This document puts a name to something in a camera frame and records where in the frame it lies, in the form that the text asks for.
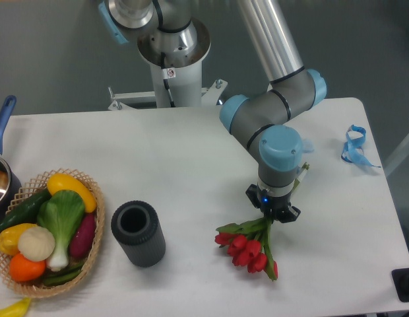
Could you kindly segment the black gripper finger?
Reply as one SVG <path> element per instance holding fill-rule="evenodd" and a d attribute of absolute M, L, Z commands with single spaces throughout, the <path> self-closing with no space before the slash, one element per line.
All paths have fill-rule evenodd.
<path fill-rule="evenodd" d="M 300 210 L 297 207 L 287 205 L 275 211 L 274 220 L 280 223 L 291 223 L 296 221 L 299 216 Z"/>
<path fill-rule="evenodd" d="M 261 202 L 259 201 L 259 198 L 257 195 L 258 194 L 257 185 L 251 184 L 245 191 L 245 194 L 249 198 L 254 208 L 256 209 L 261 208 Z"/>

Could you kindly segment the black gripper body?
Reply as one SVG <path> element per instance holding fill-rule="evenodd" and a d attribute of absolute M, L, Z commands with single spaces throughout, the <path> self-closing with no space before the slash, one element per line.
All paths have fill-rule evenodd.
<path fill-rule="evenodd" d="M 262 211 L 263 215 L 270 220 L 274 220 L 274 214 L 277 209 L 290 205 L 291 193 L 280 197 L 274 197 L 269 195 L 266 190 L 258 189 L 257 195 L 259 201 L 261 202 L 260 210 Z"/>

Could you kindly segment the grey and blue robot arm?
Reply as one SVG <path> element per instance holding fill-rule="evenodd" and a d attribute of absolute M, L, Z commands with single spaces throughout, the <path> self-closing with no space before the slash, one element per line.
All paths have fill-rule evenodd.
<path fill-rule="evenodd" d="M 271 221 L 290 223 L 300 214 L 290 202 L 303 145 L 286 123 L 326 96 L 324 78 L 306 69 L 277 1 L 239 1 L 238 8 L 269 81 L 256 98 L 235 95 L 222 105 L 220 121 L 257 161 L 258 180 L 247 196 Z M 135 37 L 149 64 L 159 108 L 211 105 L 203 92 L 202 62 L 210 50 L 206 26 L 188 1 L 102 1 L 99 12 L 111 36 L 126 44 Z"/>

